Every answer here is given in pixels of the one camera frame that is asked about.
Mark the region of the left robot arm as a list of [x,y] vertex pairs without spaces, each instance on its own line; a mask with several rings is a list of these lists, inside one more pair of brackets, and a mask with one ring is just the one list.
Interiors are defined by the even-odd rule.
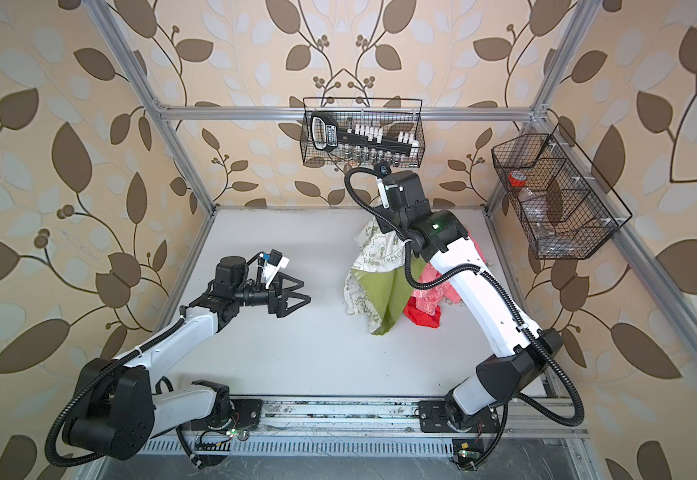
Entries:
[[146,342],[112,359],[96,358],[80,372],[72,399],[44,442],[50,465],[71,468],[102,457],[128,460],[152,438],[174,432],[194,464],[200,463],[184,426],[234,434],[242,414],[230,388],[194,380],[177,390],[166,377],[188,353],[222,332],[244,307],[263,307],[284,318],[310,304],[304,282],[284,273],[288,258],[278,250],[246,259],[222,258],[204,292],[178,308],[178,318]]

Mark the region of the white green patterned cloth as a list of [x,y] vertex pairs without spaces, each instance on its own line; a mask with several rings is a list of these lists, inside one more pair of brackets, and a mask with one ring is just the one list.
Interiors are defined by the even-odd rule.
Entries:
[[400,320],[413,289],[404,274],[404,243],[382,233],[372,219],[356,235],[359,254],[344,282],[350,316],[363,317],[371,335],[384,335]]

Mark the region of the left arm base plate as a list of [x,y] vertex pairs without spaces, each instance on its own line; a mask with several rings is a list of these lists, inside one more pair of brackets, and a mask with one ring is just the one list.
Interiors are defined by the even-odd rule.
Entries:
[[228,401],[228,407],[208,417],[190,421],[189,430],[228,432],[230,430],[256,430],[262,420],[262,406],[264,402],[260,398],[232,398]]

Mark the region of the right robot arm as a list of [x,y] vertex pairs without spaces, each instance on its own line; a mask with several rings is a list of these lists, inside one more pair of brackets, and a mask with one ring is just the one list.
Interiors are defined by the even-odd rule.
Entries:
[[[584,420],[582,399],[555,359],[563,341],[553,329],[541,329],[492,275],[466,227],[449,210],[434,211],[418,175],[393,172],[385,164],[356,167],[344,176],[346,193],[371,214],[383,233],[392,233],[403,250],[403,273],[415,290],[449,284],[482,329],[492,354],[472,376],[444,397],[451,427],[468,430],[476,416],[519,399],[547,419],[566,427]],[[523,394],[546,370],[561,381],[573,405],[562,416]]]

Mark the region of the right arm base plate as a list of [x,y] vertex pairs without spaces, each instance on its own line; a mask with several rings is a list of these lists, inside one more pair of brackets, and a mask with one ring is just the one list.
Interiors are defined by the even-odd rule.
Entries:
[[448,410],[446,402],[441,399],[418,401],[415,413],[420,431],[426,434],[496,433],[499,427],[498,415],[488,408],[457,420],[456,415]]

